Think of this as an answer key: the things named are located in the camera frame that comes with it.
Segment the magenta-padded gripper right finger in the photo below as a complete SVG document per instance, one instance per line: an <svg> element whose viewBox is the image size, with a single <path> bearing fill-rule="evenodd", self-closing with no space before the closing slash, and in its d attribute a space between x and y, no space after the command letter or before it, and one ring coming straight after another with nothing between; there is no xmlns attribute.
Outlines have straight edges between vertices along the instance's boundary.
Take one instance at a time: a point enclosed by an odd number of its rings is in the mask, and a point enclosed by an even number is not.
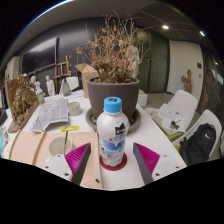
<svg viewBox="0 0 224 224"><path fill-rule="evenodd" d="M145 185L182 169L182 166L167 154L158 154L138 143L133 144L133 154Z"/></svg>

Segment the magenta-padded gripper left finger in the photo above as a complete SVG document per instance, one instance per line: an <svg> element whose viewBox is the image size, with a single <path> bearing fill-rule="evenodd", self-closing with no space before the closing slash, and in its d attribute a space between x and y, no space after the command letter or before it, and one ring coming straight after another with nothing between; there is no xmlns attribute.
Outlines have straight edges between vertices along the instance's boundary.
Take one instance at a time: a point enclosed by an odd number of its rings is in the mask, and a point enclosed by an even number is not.
<svg viewBox="0 0 224 224"><path fill-rule="evenodd" d="M82 181L90 154L91 144L87 143L66 155L57 154L44 165L43 169L79 185Z"/></svg>

